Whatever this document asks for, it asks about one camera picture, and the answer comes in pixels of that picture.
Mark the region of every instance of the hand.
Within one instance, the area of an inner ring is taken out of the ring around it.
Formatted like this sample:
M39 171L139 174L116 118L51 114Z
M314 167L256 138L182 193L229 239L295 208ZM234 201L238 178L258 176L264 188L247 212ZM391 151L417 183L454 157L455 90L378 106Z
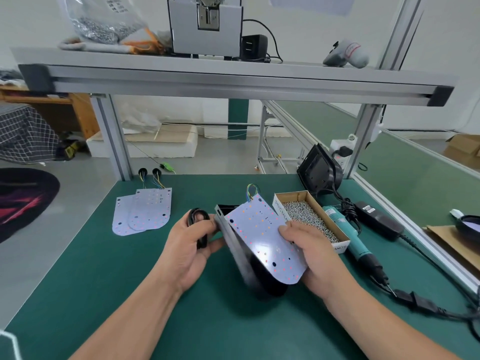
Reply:
M303 249L309 269L302 281L317 296L327 300L338 285L354 280L335 252L332 244L319 229L296 221L288 221L278 228L280 235Z
M210 255L225 244L222 237L209 242L206 248L197 250L198 239L208 235L210 240L219 229L213 214L210 215L210 220L204 220L201 214L197 214L197 222L189 227L187 225L189 213L184 214L173 225L165 248L153 268L153 271L158 272L162 280L171 285L180 295L200 278Z

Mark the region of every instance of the person's left hand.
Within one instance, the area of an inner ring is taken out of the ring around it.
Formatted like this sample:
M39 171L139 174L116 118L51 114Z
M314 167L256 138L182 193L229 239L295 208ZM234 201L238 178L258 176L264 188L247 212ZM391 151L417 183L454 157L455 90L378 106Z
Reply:
M188 226L189 213L184 214L173 225L162 254L153 268L165 283L171 285L180 294L200 278L207 259L225 244L223 237L210 242L210 239L219 231L214 220L215 215L211 214L210 220L204 220L201 214L197 214L197 222ZM208 235L208 245L206 248L197 250L197 240L204 235Z

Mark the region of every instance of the small white cardboard box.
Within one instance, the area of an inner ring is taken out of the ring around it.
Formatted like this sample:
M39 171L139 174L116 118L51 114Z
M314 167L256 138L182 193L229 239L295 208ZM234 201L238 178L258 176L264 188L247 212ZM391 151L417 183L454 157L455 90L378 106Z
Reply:
M299 192L289 192L289 193L275 193L273 196L273 209L276 213L286 221L291 221L291 217L287 213L287 210L283 206L286 202L302 202L306 201L308 205L315 211L315 213L320 217L327 229L335 234L339 242L332 243L333 248L337 254L343 254L350 244L350 239L347 235L343 233L342 230L332 221L330 217L325 213L324 209L318 204L318 202L313 198L313 196L306 190Z

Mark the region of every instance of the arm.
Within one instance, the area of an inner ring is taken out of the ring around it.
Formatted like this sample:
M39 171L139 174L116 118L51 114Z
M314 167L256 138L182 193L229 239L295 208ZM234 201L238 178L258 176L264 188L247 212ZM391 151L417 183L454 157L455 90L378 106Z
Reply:
M315 227L290 221L279 231L303 249L309 265L302 277L305 285L323 299L330 313L370 360L459 359L365 291Z
M218 239L197 250L197 240L214 235L217 225L210 215L211 220L198 217L200 222L187 227L187 214L172 227L152 271L70 360L150 358L178 299L200 277L210 254L224 244Z

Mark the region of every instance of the gray metal machine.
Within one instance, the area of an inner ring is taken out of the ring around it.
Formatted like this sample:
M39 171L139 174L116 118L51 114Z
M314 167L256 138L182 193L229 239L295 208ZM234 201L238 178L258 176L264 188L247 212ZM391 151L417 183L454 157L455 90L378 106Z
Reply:
M168 0L175 53L240 57L242 0Z

